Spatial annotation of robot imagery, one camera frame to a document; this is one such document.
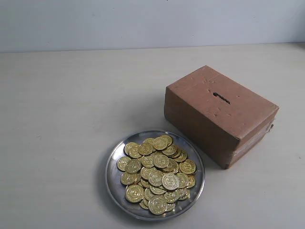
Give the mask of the brown cardboard coin box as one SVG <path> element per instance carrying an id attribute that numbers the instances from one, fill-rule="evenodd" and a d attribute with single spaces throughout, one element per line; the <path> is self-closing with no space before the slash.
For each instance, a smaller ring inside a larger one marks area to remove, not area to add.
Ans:
<path id="1" fill-rule="evenodd" d="M 164 116 L 228 169 L 272 127 L 279 107 L 209 66 L 168 85 Z"/>

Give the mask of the gold coin back top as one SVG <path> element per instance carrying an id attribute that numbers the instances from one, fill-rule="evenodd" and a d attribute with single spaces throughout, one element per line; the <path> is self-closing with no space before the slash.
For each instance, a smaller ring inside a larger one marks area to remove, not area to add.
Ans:
<path id="1" fill-rule="evenodd" d="M 156 137 L 152 145 L 156 150 L 164 150 L 168 146 L 168 138 L 164 136 Z"/>

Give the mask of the gold coin back left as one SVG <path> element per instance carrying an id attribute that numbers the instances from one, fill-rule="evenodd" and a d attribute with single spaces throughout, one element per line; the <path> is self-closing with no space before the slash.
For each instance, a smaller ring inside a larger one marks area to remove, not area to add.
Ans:
<path id="1" fill-rule="evenodd" d="M 135 142 L 129 142 L 124 147 L 124 152 L 131 158 L 140 158 L 142 155 L 139 153 L 139 145 Z"/>

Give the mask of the gold coin left edge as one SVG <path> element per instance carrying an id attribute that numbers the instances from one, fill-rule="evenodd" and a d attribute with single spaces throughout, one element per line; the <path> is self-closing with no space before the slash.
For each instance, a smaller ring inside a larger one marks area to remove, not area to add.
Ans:
<path id="1" fill-rule="evenodd" d="M 130 157 L 128 156 L 123 156 L 121 158 L 118 159 L 116 165 L 117 165 L 117 168 L 120 170 L 120 171 L 126 171 L 126 165 L 127 163 L 131 160 Z"/>

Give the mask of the gold coin edge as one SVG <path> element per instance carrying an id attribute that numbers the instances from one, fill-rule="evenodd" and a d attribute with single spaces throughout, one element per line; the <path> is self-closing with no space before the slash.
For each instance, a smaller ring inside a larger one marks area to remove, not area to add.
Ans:
<path id="1" fill-rule="evenodd" d="M 186 159 L 179 164 L 179 169 L 182 173 L 191 175 L 196 171 L 196 164 L 193 160 Z"/>
<path id="2" fill-rule="evenodd" d="M 126 165 L 127 163 L 131 160 L 130 157 L 128 156 L 123 156 L 121 158 L 118 159 L 116 165 L 117 165 L 117 168 L 120 170 L 120 171 L 126 171 Z"/>

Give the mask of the gold coin right edge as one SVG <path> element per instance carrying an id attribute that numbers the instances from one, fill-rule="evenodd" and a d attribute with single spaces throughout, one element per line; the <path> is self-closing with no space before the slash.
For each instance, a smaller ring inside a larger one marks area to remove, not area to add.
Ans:
<path id="1" fill-rule="evenodd" d="M 179 169 L 182 173 L 191 175 L 196 171 L 196 164 L 193 160 L 186 159 L 179 164 Z"/>

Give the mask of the pale shiny coin pile centre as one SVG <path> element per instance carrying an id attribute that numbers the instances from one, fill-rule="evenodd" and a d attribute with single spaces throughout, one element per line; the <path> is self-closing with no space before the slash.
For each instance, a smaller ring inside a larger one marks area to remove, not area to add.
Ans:
<path id="1" fill-rule="evenodd" d="M 162 185 L 167 190 L 176 190 L 180 185 L 179 178 L 174 174 L 165 174 L 162 177 Z"/>

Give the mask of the gold coin left front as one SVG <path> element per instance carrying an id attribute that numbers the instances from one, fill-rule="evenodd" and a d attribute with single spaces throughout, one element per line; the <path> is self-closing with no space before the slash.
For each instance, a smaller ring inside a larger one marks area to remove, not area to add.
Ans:
<path id="1" fill-rule="evenodd" d="M 144 197 L 144 189 L 139 185 L 130 185 L 126 188 L 125 198 L 131 203 L 139 203 Z"/>

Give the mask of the round silver metal plate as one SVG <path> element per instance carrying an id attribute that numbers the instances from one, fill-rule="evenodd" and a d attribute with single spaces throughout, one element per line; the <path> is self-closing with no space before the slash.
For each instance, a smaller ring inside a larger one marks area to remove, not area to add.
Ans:
<path id="1" fill-rule="evenodd" d="M 169 135 L 179 147 L 186 150 L 188 158 L 195 161 L 196 172 L 194 178 L 196 179 L 196 182 L 194 187 L 190 188 L 190 195 L 187 199 L 179 200 L 173 210 L 169 212 L 165 212 L 161 215 L 154 215 L 148 210 L 140 207 L 140 204 L 131 203 L 125 198 L 126 186 L 120 182 L 123 172 L 117 168 L 117 161 L 120 157 L 125 155 L 124 147 L 127 143 L 135 142 L 139 144 L 146 138 L 158 137 L 160 135 Z M 102 172 L 105 181 L 101 183 L 100 189 L 108 192 L 108 196 L 112 199 L 112 203 L 116 204 L 128 215 L 145 221 L 162 221 L 185 213 L 199 199 L 205 185 L 205 168 L 197 150 L 190 143 L 190 141 L 186 140 L 184 137 L 165 130 L 141 131 L 125 137 L 113 148 L 109 154 L 107 163 L 102 169 Z"/>

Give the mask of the gold coin front of pile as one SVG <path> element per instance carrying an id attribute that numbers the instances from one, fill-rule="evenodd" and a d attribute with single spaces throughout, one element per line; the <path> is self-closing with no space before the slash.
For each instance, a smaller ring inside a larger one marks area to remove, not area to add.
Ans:
<path id="1" fill-rule="evenodd" d="M 155 215 L 161 215 L 166 211 L 167 202 L 162 196 L 153 196 L 148 202 L 149 211 Z"/>

